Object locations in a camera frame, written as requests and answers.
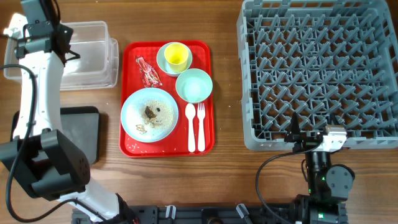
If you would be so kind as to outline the mint green bowl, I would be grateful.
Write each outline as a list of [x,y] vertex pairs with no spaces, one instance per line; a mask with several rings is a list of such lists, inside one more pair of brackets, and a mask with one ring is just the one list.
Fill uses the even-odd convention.
[[192,104],[201,103],[211,95],[213,80],[204,70],[190,68],[178,76],[175,89],[184,101]]

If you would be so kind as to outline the red snack wrapper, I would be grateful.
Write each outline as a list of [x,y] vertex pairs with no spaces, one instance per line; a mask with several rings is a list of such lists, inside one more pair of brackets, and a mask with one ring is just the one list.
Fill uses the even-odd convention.
[[145,88],[158,88],[163,85],[156,70],[144,60],[143,56],[138,55],[136,63],[139,67]]

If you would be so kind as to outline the large light blue plate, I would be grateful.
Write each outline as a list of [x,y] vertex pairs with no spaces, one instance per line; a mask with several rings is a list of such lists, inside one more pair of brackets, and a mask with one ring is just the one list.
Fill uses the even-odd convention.
[[[147,100],[164,101],[173,108],[174,125],[169,129],[169,131],[159,133],[158,135],[148,136],[141,135],[136,130],[136,124],[141,120],[140,116],[138,115],[138,110]],[[127,135],[134,140],[144,143],[152,143],[166,138],[175,129],[178,116],[179,110],[177,102],[174,100],[171,94],[161,90],[160,88],[143,88],[134,92],[123,103],[121,109],[121,126]]]

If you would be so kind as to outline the yellow plastic cup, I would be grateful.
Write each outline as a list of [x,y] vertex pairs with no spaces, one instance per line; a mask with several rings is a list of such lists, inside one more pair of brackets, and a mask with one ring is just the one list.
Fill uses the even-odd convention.
[[189,51],[184,44],[179,42],[169,44],[165,49],[164,56],[173,72],[180,73],[186,69]]

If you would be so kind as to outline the food scraps and rice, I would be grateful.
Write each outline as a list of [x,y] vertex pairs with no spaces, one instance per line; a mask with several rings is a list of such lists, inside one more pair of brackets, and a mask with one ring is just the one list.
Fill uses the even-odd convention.
[[141,135],[158,135],[167,132],[174,125],[173,108],[164,101],[147,100],[139,108],[141,120],[136,124],[136,130]]

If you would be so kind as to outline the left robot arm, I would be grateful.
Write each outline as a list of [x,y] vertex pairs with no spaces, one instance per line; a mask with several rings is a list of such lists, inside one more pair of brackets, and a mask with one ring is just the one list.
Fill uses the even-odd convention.
[[9,171],[5,200],[14,210],[11,187],[17,182],[32,198],[69,204],[93,223],[138,223],[122,197],[103,188],[90,174],[84,152],[63,134],[60,85],[67,62],[80,58],[71,49],[72,28],[62,24],[56,1],[22,1],[21,29],[4,35],[16,41],[16,68],[22,73],[19,118],[12,138],[1,144],[1,162]]

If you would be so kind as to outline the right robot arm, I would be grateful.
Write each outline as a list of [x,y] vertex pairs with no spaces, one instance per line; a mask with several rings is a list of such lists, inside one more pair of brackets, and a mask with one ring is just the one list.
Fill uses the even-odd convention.
[[331,162],[331,155],[346,139],[347,132],[334,115],[314,137],[304,135],[297,113],[292,115],[284,141],[294,143],[294,152],[305,154],[302,172],[308,184],[308,195],[298,195],[290,204],[289,219],[293,223],[348,223],[345,202],[355,173],[346,165]]

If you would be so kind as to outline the clear plastic waste bin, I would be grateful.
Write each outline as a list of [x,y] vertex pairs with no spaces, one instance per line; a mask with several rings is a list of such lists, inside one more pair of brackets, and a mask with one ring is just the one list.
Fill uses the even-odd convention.
[[119,69],[119,49],[104,21],[71,22],[71,50],[80,58],[66,63],[60,89],[88,90],[112,88]]

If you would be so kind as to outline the grey dishwasher rack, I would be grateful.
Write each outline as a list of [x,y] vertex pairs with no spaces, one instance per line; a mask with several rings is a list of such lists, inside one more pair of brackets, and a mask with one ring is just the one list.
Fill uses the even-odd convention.
[[293,114],[309,137],[330,115],[345,147],[397,147],[397,36],[385,1],[244,1],[237,20],[243,131],[283,151]]

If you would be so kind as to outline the black food waste tray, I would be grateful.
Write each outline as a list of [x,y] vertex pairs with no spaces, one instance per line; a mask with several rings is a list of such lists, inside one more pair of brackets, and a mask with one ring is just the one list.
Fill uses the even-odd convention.
[[63,134],[86,156],[90,165],[98,161],[100,113],[94,106],[60,108]]

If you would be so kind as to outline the white plastic fork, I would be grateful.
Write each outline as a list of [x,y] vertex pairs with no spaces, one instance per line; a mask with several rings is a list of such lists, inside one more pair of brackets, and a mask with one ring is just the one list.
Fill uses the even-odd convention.
[[197,117],[199,120],[198,127],[198,150],[203,152],[205,150],[205,130],[204,130],[204,119],[205,119],[205,105],[204,103],[199,103],[197,108]]

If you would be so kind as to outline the white plastic spoon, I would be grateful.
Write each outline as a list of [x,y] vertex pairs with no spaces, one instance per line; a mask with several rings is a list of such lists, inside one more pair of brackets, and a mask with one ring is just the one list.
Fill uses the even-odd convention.
[[196,143],[194,136],[193,119],[196,115],[195,107],[193,104],[188,103],[185,108],[185,116],[188,119],[188,151],[195,152]]

